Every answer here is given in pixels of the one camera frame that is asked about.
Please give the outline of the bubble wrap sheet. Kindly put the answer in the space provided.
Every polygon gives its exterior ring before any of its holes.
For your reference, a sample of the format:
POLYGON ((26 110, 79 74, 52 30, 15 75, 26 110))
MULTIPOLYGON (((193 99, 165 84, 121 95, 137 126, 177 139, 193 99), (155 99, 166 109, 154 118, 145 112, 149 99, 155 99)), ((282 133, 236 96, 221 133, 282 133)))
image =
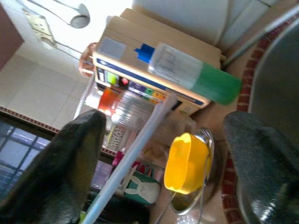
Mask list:
POLYGON ((218 220, 211 215, 203 214, 199 220, 198 217, 191 214, 185 214, 177 217, 176 224, 227 224, 227 222, 222 219, 218 220))

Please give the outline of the steel wall faucet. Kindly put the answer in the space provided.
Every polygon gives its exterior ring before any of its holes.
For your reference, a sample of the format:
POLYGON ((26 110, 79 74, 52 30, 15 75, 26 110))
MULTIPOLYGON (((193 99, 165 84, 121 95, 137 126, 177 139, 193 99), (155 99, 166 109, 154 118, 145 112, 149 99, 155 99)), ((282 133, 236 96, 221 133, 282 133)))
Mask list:
POLYGON ((70 6, 61 0, 25 0, 28 3, 40 7, 53 14, 72 28, 80 29, 90 23, 90 15, 87 7, 80 3, 78 6, 70 6))

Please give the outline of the white plastic tube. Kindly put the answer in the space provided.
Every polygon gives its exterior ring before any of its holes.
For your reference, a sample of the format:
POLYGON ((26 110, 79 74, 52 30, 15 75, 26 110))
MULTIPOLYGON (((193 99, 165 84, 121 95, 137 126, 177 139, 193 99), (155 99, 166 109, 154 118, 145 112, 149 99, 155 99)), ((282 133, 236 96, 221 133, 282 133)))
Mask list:
POLYGON ((132 164, 138 157, 140 151, 144 148, 148 140, 151 138, 165 115, 172 109, 177 102, 176 94, 169 94, 162 103, 155 106, 150 118, 137 135, 135 141, 130 146, 114 172, 110 175, 106 184, 90 205, 86 217, 81 224, 94 224, 98 216, 101 214, 112 195, 117 190, 121 180, 129 171, 132 164))

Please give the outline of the green soap bottle blue cap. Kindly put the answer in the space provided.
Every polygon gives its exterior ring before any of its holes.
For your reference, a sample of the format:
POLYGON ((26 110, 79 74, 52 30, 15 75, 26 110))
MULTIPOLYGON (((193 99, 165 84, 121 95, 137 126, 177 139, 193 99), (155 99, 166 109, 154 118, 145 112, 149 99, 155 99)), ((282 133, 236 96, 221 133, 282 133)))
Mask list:
POLYGON ((142 44, 137 58, 148 64, 148 72, 167 79, 211 101, 228 105, 238 96, 242 81, 165 43, 156 48, 142 44))

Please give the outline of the beige water ionizer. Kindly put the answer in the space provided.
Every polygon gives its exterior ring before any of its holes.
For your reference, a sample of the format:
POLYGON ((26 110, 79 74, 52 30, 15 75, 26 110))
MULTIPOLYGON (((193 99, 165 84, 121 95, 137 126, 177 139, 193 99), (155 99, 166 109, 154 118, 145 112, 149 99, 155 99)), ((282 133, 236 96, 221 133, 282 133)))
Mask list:
POLYGON ((173 110, 186 115, 208 106, 210 100, 148 72, 145 56, 165 43, 215 68, 220 68, 221 51, 197 38, 178 31, 132 9, 109 18, 93 52, 95 80, 117 91, 130 91, 150 102, 174 93, 173 110))

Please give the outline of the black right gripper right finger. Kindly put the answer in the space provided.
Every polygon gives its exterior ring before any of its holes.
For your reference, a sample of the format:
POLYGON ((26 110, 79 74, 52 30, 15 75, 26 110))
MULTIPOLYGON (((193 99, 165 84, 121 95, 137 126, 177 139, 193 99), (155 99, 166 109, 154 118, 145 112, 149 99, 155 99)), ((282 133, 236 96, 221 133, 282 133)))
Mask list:
POLYGON ((223 128, 242 190, 259 223, 299 224, 299 150, 252 113, 229 113, 223 128))

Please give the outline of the barred window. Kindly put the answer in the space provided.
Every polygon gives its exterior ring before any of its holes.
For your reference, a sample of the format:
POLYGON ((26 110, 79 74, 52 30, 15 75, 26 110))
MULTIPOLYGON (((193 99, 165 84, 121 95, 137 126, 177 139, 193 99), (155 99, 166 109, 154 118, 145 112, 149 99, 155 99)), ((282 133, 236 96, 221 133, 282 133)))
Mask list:
POLYGON ((0 126, 0 201, 49 143, 49 140, 20 128, 7 124, 0 126))

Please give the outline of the yellow plastic bowl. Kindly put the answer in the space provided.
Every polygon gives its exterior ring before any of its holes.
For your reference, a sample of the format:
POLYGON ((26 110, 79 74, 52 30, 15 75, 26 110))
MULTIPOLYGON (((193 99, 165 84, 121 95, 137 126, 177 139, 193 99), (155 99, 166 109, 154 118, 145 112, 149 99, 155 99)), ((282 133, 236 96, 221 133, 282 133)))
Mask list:
POLYGON ((190 133, 176 137, 170 147, 164 172, 164 186, 188 195, 203 186, 211 170, 211 153, 203 141, 190 133))

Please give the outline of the pink translucent plastic part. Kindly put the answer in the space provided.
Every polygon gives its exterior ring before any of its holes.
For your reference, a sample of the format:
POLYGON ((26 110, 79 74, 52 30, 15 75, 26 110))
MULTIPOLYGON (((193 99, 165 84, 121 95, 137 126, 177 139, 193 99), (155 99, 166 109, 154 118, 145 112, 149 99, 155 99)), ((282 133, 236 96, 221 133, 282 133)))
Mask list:
POLYGON ((78 70, 83 77, 90 78, 94 74, 93 52, 95 51, 97 44, 97 42, 90 43, 81 54, 78 70))

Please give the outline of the teal white rabbit mug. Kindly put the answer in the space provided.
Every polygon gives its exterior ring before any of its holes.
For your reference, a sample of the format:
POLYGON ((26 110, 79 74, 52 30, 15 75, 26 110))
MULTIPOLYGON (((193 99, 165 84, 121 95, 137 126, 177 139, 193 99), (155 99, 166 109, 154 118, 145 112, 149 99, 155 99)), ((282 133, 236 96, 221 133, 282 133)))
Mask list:
POLYGON ((126 175, 121 186, 125 198, 145 205, 154 204, 161 191, 161 185, 157 180, 133 168, 126 175))

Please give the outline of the clear jar orange lid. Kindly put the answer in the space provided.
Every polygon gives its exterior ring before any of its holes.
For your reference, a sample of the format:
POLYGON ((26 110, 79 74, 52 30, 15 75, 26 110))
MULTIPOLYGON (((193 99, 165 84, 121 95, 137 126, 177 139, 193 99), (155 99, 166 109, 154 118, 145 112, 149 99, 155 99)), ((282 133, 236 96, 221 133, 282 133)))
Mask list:
POLYGON ((146 99, 130 91, 118 92, 107 87, 100 98, 98 110, 105 113, 113 123, 139 131, 158 103, 160 101, 146 99))

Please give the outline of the jar with brown contents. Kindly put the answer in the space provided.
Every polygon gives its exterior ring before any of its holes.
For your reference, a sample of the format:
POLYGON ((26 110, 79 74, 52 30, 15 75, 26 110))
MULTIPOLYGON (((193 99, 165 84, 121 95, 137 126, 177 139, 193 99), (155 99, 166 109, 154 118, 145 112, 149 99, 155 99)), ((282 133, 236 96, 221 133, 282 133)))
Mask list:
MULTIPOLYGON (((117 151, 112 166, 116 168, 121 162, 122 158, 129 151, 129 148, 134 143, 137 136, 136 132, 129 131, 125 134, 124 139, 120 143, 119 150, 117 151)), ((135 161, 132 163, 131 167, 135 165, 145 165, 152 168, 164 169, 168 159, 168 147, 150 139, 147 144, 139 152, 135 161)))

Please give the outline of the steel sink basin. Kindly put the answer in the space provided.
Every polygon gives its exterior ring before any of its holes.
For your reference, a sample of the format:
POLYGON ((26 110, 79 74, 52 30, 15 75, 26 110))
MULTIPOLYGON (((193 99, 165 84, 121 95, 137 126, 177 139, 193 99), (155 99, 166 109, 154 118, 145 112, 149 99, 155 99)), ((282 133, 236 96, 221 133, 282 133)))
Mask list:
POLYGON ((299 18, 270 45, 255 72, 249 111, 299 150, 299 18))

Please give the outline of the white water pipe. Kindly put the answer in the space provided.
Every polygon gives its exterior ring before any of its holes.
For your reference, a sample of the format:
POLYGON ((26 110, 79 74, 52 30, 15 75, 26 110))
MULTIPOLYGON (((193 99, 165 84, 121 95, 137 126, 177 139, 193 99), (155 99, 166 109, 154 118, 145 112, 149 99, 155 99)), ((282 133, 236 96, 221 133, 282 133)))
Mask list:
POLYGON ((283 25, 288 22, 293 22, 299 16, 299 4, 295 5, 293 8, 289 9, 287 12, 270 22, 261 31, 252 36, 248 41, 246 41, 241 47, 239 47, 232 55, 230 55, 223 63, 221 68, 225 69, 228 67, 235 59, 243 55, 252 45, 254 45, 258 40, 260 40, 267 33, 274 30, 276 27, 283 25))

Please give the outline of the white wall socket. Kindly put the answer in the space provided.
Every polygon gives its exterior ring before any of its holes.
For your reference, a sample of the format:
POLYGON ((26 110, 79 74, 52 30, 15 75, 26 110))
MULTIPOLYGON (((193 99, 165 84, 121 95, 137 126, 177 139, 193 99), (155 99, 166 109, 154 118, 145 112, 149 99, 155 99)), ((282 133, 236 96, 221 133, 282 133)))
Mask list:
POLYGON ((55 46, 55 40, 46 18, 25 9, 23 9, 23 12, 38 40, 44 45, 47 44, 53 48, 55 46))

